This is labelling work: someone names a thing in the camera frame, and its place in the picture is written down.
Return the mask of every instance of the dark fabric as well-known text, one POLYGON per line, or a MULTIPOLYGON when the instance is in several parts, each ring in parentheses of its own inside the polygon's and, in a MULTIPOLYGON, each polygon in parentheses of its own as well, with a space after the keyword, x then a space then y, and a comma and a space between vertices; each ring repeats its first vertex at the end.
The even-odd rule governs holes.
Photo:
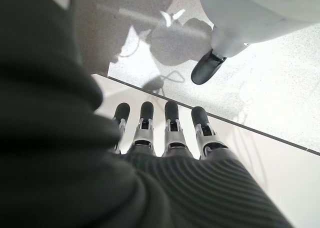
POLYGON ((107 152, 118 126, 81 67, 72 12, 0 0, 1 227, 289 227, 236 160, 107 152))

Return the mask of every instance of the ribbed fabric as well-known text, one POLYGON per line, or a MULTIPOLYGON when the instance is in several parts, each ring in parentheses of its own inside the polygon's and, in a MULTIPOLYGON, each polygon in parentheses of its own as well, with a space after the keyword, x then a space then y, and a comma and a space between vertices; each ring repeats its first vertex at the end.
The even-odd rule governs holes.
POLYGON ((142 153, 121 158, 156 179, 169 197, 173 220, 178 215, 190 227, 291 227, 238 160, 142 153))

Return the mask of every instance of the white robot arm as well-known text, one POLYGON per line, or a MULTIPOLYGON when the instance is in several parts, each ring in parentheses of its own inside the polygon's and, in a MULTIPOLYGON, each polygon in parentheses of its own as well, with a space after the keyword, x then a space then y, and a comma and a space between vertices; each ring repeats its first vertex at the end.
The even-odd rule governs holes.
POLYGON ((320 22, 320 0, 200 0, 213 22, 211 47, 191 78, 208 81, 226 58, 248 44, 268 41, 320 22))

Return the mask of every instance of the black fingertip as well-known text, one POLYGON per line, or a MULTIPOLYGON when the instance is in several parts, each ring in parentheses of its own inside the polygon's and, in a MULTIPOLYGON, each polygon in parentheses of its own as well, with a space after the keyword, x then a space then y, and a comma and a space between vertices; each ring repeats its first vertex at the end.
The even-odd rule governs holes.
POLYGON ((143 118, 144 121, 154 118, 154 105, 151 102, 146 101, 141 105, 140 119, 141 118, 143 118))
POLYGON ((201 124, 201 126, 206 126, 209 123, 207 112, 200 106, 196 106, 191 111, 193 125, 201 124))
POLYGON ((128 103, 121 103, 116 107, 113 117, 119 123, 121 119, 124 119, 125 122, 127 122, 129 118, 129 114, 130 114, 130 105, 128 103))
POLYGON ((179 120, 178 105, 174 101, 168 101, 164 107, 165 120, 175 121, 179 120))

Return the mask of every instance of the speckled floor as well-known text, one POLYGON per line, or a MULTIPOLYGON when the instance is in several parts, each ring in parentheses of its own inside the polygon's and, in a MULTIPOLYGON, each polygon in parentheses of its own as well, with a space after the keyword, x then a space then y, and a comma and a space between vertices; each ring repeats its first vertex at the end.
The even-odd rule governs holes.
POLYGON ((203 85, 213 24, 199 0, 78 0, 85 67, 320 151, 320 25, 252 44, 203 85))

